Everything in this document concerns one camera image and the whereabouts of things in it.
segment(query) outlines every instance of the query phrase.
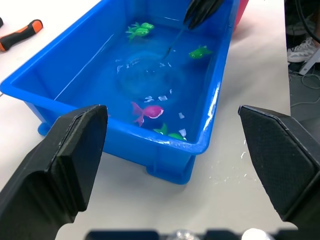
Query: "water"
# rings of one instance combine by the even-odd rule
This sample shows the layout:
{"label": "water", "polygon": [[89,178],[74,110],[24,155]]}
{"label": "water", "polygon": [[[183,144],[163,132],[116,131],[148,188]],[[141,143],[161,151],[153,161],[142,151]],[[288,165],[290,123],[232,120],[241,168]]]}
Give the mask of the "water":
{"label": "water", "polygon": [[199,129],[195,125],[202,115],[199,101],[207,93],[211,56],[192,59],[189,53],[204,45],[214,52],[215,41],[184,31],[163,59],[179,29],[154,24],[149,35],[132,41],[127,29],[112,35],[56,100],[79,108],[106,105],[111,118],[130,124],[136,124],[139,117],[133,115],[131,102],[142,109],[161,106],[163,114],[156,119],[145,116],[141,127],[153,131],[165,123],[168,134],[183,134],[188,142],[196,141]]}

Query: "blue plastic tub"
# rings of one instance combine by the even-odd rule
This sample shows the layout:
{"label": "blue plastic tub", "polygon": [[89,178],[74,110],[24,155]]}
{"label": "blue plastic tub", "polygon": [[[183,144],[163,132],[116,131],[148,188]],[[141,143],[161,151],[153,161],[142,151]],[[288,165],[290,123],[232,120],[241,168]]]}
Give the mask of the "blue plastic tub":
{"label": "blue plastic tub", "polygon": [[[210,142],[238,3],[225,0],[203,25],[184,31],[166,62],[156,66],[160,75],[150,78],[148,73],[150,83],[128,68],[136,59],[164,54],[183,26],[189,0],[102,0],[9,76],[0,90],[26,102],[42,121],[42,135],[60,115],[107,105],[110,118],[103,151],[143,165],[155,177],[186,184],[196,155]],[[155,28],[129,41],[126,31],[135,22]],[[189,53],[199,45],[212,52],[193,59]],[[163,115],[145,116],[139,127],[133,123],[137,116],[131,102],[142,109],[161,106]],[[168,133],[183,128],[186,141],[153,130],[164,123]]]}

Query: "orange screwdriver handle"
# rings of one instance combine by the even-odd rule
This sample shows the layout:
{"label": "orange screwdriver handle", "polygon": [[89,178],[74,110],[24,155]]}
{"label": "orange screwdriver handle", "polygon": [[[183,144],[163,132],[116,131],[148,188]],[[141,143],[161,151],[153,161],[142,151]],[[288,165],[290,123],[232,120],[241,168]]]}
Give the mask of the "orange screwdriver handle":
{"label": "orange screwdriver handle", "polygon": [[3,36],[0,38],[0,51],[5,52],[8,51],[13,45],[26,40],[36,33],[38,33],[42,28],[43,24],[40,20],[33,20],[20,30],[13,32],[9,35]]}

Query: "white table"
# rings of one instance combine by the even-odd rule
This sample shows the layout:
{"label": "white table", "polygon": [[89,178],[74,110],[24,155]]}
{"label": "white table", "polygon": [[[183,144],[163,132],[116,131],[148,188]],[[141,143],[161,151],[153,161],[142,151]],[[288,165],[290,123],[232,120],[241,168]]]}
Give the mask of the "white table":
{"label": "white table", "polygon": [[[0,81],[98,0],[51,2],[2,3],[0,16],[6,25],[0,35],[36,18],[43,21],[44,29],[0,54]],[[156,229],[169,233],[180,228],[194,232],[259,228],[273,232],[292,227],[280,220],[252,166],[237,115],[243,104],[290,114],[281,0],[249,1],[231,42],[211,143],[196,158],[190,182],[180,186],[154,178],[143,167],[104,153],[87,211],[79,213],[74,224],[63,226],[56,240],[80,240],[91,229]],[[0,97],[0,189],[42,139],[37,133],[39,124],[22,101]]]}

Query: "pink toy fish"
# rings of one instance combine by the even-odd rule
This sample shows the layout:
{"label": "pink toy fish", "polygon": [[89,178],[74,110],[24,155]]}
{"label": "pink toy fish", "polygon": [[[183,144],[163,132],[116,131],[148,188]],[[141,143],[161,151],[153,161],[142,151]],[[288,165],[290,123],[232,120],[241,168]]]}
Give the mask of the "pink toy fish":
{"label": "pink toy fish", "polygon": [[139,127],[141,127],[145,122],[144,116],[147,116],[151,119],[156,119],[164,113],[164,109],[157,105],[147,106],[145,109],[142,109],[133,101],[131,102],[131,104],[133,106],[133,114],[140,115],[140,117],[138,117],[138,119],[134,121],[134,123],[139,123]]}

